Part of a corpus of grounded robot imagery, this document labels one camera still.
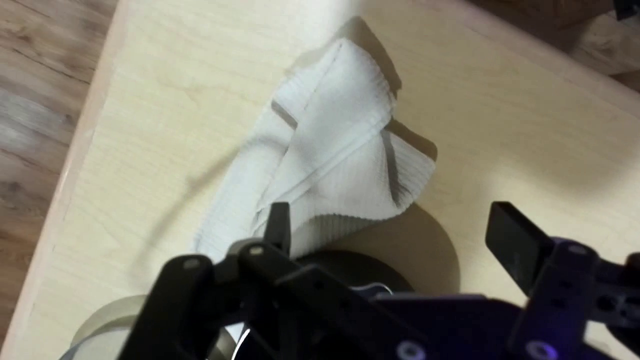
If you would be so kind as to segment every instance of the light wood surface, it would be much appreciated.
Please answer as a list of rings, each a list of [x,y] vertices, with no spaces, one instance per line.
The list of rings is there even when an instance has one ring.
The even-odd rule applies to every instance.
[[[116,0],[0,2],[0,343]]]
[[[418,207],[364,252],[421,293],[522,303],[485,248],[493,201],[611,260],[638,251],[636,94],[465,2],[123,0],[3,358],[57,358],[94,311],[149,293],[279,85],[355,17],[402,81],[399,128],[438,147]]]

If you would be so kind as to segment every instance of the bolt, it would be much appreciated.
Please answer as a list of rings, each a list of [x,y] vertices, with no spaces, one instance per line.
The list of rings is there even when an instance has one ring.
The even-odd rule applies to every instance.
[[[263,246],[252,246],[252,248],[248,248],[248,255],[250,255],[250,256],[263,256],[263,255],[265,255],[265,248],[263,248]]]
[[[575,255],[588,255],[588,251],[585,246],[576,246],[576,245],[569,246],[569,251]]]
[[[401,343],[396,355],[401,360],[426,360],[425,349],[411,340]]]
[[[540,343],[540,340],[533,340],[533,343],[527,343],[527,355],[533,358],[533,360],[559,360],[559,350],[549,344],[549,343]]]
[[[183,264],[184,270],[192,270],[192,269],[198,269],[200,266],[200,260],[198,259],[191,259]]]

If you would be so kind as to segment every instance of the wooden floor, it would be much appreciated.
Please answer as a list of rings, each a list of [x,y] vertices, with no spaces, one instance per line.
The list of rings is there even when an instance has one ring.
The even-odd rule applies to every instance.
[[[579,63],[640,89],[638,22],[618,24],[613,17],[601,17],[579,26],[551,28],[518,9],[505,10],[505,5],[487,9]],[[116,0],[0,0],[0,339],[114,7]]]

